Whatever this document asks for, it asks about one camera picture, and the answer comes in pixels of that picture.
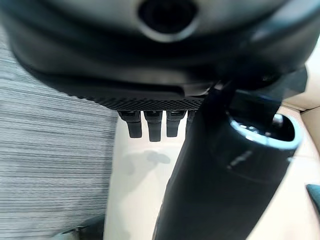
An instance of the gray carpet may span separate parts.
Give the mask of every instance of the gray carpet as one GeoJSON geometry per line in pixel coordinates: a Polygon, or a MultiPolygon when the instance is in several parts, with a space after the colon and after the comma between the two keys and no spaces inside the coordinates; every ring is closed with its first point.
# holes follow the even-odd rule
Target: gray carpet
{"type": "Polygon", "coordinates": [[[0,27],[1,240],[44,240],[105,212],[116,121],[27,74],[0,27]]]}

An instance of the black plastic tab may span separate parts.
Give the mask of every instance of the black plastic tab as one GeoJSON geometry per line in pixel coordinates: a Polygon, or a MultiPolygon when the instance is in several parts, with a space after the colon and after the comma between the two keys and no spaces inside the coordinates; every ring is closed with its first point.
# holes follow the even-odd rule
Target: black plastic tab
{"type": "Polygon", "coordinates": [[[160,142],[162,111],[144,111],[143,113],[148,123],[150,142],[160,142]]]}
{"type": "Polygon", "coordinates": [[[141,115],[139,111],[118,111],[122,120],[126,121],[129,136],[132,139],[142,137],[141,115]]]}
{"type": "Polygon", "coordinates": [[[185,126],[185,135],[188,134],[192,121],[194,120],[195,114],[196,114],[196,111],[188,111],[188,118],[186,120],[186,126],[185,126]]]}
{"type": "Polygon", "coordinates": [[[166,111],[166,136],[169,138],[178,135],[180,120],[183,119],[187,111],[166,111]]]}

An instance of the hole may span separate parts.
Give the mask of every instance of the hole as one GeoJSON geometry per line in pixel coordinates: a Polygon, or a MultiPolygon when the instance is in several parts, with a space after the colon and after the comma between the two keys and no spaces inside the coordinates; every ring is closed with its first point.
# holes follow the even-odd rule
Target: hole
{"type": "Polygon", "coordinates": [[[283,117],[283,124],[281,127],[276,128],[272,125],[268,130],[268,137],[278,139],[281,141],[291,142],[295,138],[295,128],[289,118],[283,117]]]}
{"type": "Polygon", "coordinates": [[[193,21],[196,13],[196,6],[188,0],[147,0],[138,11],[148,27],[163,34],[181,32],[193,21]]]}

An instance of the textured black surface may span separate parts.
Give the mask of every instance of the textured black surface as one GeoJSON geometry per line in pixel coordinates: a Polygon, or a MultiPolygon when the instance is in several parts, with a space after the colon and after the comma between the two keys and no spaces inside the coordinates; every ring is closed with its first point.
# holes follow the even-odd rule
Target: textured black surface
{"type": "Polygon", "coordinates": [[[109,109],[117,111],[178,111],[198,110],[203,98],[189,97],[182,100],[153,100],[137,98],[94,98],[83,97],[109,109]]]}

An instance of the striped carpet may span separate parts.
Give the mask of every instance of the striped carpet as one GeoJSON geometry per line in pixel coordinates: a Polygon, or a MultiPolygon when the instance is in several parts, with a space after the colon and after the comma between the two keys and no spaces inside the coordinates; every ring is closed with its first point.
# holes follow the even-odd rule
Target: striped carpet
{"type": "Polygon", "coordinates": [[[45,240],[105,212],[116,120],[27,74],[0,28],[1,240],[45,240]]]}

